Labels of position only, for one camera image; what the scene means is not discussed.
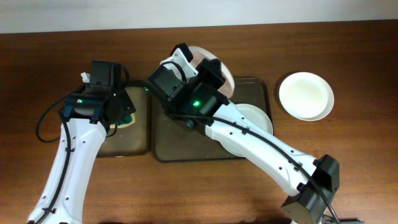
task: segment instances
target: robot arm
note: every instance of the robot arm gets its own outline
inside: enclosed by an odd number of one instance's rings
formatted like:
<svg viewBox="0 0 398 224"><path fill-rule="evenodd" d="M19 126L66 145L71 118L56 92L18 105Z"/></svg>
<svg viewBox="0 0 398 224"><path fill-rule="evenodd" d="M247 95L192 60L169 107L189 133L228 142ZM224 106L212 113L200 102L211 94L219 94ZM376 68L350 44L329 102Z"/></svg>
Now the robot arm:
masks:
<svg viewBox="0 0 398 224"><path fill-rule="evenodd" d="M127 82L121 65L92 62L91 75L82 74L86 93L65 100L58 152L28 224L82 223L88 180L109 126L136 110L121 83L121 70Z"/></svg>
<svg viewBox="0 0 398 224"><path fill-rule="evenodd" d="M192 60L185 44L177 45L168 60L176 61L173 59L176 49L188 62ZM203 59L195 68L198 73L186 82L180 80L186 77L184 71L176 71L173 65L166 67L162 63L144 82L163 104L166 114L190 129L233 146L267 172L289 195L282 210L293 221L322 222L327 208L325 202L329 204L333 200L340 184L337 161L329 155L316 160L246 119L227 97L218 92L225 82L218 59Z"/></svg>

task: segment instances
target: brown table surface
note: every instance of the brown table surface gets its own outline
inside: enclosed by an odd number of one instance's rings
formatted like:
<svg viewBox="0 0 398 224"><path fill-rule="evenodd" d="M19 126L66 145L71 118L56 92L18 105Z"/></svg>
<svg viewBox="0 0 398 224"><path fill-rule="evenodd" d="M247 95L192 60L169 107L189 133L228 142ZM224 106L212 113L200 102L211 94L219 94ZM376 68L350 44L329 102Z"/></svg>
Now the brown table surface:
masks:
<svg viewBox="0 0 398 224"><path fill-rule="evenodd" d="M0 219L25 223L42 193L58 143L34 129L42 112L80 83L91 60L148 77L175 44L210 50L235 76L263 79L275 134L340 163L333 206L340 218L398 223L398 21L269 24L0 35ZM288 115L274 90L284 75L313 72L335 94L323 120ZM45 138L60 132L55 111ZM238 223L284 217L286 194L246 160L158 163L150 154L97 159L84 223Z"/></svg>

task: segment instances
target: green light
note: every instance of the green light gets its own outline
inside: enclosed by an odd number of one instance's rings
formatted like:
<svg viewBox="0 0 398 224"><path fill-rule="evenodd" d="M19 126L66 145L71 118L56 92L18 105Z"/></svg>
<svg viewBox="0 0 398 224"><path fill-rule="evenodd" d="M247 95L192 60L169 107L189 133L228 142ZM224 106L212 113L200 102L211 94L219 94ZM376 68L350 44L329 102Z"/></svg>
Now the green light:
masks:
<svg viewBox="0 0 398 224"><path fill-rule="evenodd" d="M194 107L200 106L200 101L195 101L195 102L193 103L193 106L194 106Z"/></svg>

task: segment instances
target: white wall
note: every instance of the white wall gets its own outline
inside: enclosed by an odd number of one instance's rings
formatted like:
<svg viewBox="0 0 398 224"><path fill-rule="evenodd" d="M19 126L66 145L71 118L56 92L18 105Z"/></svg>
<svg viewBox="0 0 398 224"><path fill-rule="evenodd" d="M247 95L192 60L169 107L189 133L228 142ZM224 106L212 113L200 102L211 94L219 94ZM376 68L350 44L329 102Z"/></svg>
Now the white wall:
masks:
<svg viewBox="0 0 398 224"><path fill-rule="evenodd" d="M398 0L0 0L0 33L398 19Z"/></svg>

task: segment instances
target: round white plate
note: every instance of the round white plate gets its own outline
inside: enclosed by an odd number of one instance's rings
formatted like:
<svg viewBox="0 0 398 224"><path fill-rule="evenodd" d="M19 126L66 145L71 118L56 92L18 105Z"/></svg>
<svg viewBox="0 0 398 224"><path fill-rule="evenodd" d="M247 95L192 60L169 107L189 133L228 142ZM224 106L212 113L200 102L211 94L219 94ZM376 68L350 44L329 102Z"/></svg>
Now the round white plate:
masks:
<svg viewBox="0 0 398 224"><path fill-rule="evenodd" d="M257 106L253 106L246 103L241 103L236 105L238 110L249 120L253 123L258 125L261 129L267 131L268 133L274 133L274 129L272 128L272 123L267 114L258 108ZM233 145L228 143L222 142L221 145L230 153L234 154L235 156L243 157L238 149Z"/></svg>
<svg viewBox="0 0 398 224"><path fill-rule="evenodd" d="M212 60L212 59L217 58L215 55L210 53L208 50L203 49L201 47L189 46L189 50L191 51L191 53L193 55L193 59L190 62L190 64L195 68L199 65L199 63L203 59ZM225 83L223 86L221 86L218 89L218 91L220 93L224 94L226 97L231 98L234 93L235 82L234 82L234 78L232 77L231 72L228 70L228 68L225 66L225 64L223 62L221 62L221 72L223 74L223 77L225 78Z"/></svg>
<svg viewBox="0 0 398 224"><path fill-rule="evenodd" d="M290 115L304 121L324 118L335 103L330 85L309 72L289 75L280 85L279 100Z"/></svg>

